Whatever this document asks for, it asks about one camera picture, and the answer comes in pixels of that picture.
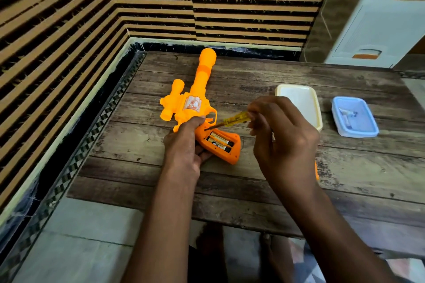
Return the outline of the blue plastic container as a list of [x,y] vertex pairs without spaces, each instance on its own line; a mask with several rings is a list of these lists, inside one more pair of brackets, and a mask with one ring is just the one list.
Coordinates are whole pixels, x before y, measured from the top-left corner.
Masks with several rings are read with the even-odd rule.
[[[344,125],[339,108],[358,113],[356,118],[351,119],[352,130],[347,129]],[[332,115],[337,131],[343,137],[376,137],[380,132],[368,104],[362,98],[334,97],[332,99]]]

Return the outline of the person's left forearm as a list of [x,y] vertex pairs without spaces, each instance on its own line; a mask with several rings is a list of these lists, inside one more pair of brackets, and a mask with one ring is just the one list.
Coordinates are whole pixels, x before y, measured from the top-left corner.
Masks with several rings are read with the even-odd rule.
[[161,173],[120,283],[187,283],[198,179],[199,173]]

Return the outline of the cream plastic container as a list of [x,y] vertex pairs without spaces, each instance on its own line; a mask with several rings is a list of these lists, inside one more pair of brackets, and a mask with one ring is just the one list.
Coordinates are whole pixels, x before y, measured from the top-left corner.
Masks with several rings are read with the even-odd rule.
[[304,118],[321,132],[321,108],[314,88],[298,84],[279,84],[275,89],[275,96],[289,98]]

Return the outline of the person's left hand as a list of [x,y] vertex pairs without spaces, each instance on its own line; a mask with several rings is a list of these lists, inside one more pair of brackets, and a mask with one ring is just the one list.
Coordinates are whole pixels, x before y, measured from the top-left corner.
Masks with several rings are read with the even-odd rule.
[[158,186],[196,186],[202,164],[213,154],[197,143],[195,131],[181,130],[180,125],[177,132],[164,137],[164,159]]

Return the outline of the small white part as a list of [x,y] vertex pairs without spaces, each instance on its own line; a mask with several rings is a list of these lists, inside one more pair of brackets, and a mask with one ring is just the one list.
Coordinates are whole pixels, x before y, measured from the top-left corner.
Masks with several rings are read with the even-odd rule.
[[356,111],[351,111],[351,110],[346,110],[341,108],[339,108],[339,111],[341,113],[342,120],[346,128],[349,130],[352,130],[353,127],[352,127],[351,119],[356,118],[358,113]]

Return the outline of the white plastic drawer cabinet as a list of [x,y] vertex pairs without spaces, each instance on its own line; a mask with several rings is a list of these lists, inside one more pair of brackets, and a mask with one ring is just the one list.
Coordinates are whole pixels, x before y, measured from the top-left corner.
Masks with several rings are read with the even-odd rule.
[[393,68],[425,36],[425,0],[360,0],[325,63]]

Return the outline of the person's right hand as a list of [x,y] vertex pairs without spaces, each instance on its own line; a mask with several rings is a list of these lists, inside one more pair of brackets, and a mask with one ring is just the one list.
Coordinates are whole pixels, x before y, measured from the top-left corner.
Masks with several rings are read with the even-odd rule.
[[255,136],[254,156],[270,187],[277,195],[301,197],[318,188],[315,156],[318,131],[293,104],[293,137],[274,132]]

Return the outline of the patterned clothing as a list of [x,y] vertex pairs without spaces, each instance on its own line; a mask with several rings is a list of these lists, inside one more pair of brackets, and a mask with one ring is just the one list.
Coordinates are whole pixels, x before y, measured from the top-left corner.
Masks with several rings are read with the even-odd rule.
[[294,283],[326,283],[311,248],[304,239],[289,238],[294,264]]

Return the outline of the person's right forearm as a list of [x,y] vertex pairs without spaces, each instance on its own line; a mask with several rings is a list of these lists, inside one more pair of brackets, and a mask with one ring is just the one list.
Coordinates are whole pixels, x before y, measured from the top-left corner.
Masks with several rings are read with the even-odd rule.
[[277,195],[309,244],[327,283],[398,283],[316,182],[310,189],[284,189]]

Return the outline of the person's right foot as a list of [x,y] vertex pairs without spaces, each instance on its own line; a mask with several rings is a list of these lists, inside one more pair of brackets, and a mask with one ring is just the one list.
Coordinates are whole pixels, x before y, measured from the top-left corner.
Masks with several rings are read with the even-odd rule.
[[262,233],[261,270],[262,283],[294,283],[295,268],[290,241],[287,237]]

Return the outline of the black battery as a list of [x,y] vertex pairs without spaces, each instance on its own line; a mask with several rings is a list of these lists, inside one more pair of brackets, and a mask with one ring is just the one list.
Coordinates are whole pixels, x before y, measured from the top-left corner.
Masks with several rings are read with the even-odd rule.
[[219,147],[222,150],[227,150],[227,148],[231,148],[234,146],[234,142],[215,132],[212,132],[208,136],[207,141],[209,141],[210,143],[214,144],[215,146]]
[[227,141],[226,139],[223,139],[221,137],[214,137],[214,136],[208,136],[207,141],[209,141],[210,143],[212,143],[213,145],[215,145],[217,148],[230,153],[231,151],[231,146],[229,146],[229,141]]

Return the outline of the yellow handled screwdriver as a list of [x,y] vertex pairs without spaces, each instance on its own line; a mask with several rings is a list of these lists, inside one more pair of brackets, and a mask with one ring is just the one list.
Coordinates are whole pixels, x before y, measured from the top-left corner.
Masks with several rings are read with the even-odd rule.
[[226,118],[222,122],[220,122],[220,123],[218,123],[214,126],[210,126],[208,128],[205,128],[204,131],[213,130],[213,129],[220,128],[220,127],[223,127],[223,126],[224,127],[230,127],[230,126],[235,125],[235,124],[243,124],[243,123],[247,123],[250,120],[251,120],[250,113],[247,112],[247,111],[244,111],[244,112],[238,113],[238,114],[236,114],[236,115],[234,115],[230,118]]

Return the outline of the orange plastic toy gun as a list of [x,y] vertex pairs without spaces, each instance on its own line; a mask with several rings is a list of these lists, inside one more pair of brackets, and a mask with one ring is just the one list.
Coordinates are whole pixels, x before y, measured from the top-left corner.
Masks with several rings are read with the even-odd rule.
[[[206,86],[210,78],[210,74],[216,61],[216,53],[211,48],[202,50],[199,56],[199,65],[195,73],[194,82],[189,92],[183,92],[184,81],[175,79],[173,81],[171,92],[169,95],[160,99],[160,104],[163,106],[161,119],[170,121],[174,118],[177,124],[173,127],[173,132],[177,132],[181,124],[188,121],[194,116],[205,116],[205,122],[195,131],[195,139],[198,143],[215,156],[226,161],[231,165],[235,165],[241,153],[241,138],[236,133],[230,133],[219,128],[204,131],[205,128],[217,124],[217,111],[206,98]],[[209,114],[214,114],[213,118],[207,118]],[[234,142],[230,153],[227,153],[215,145],[207,141],[208,136],[212,133],[219,135]]]

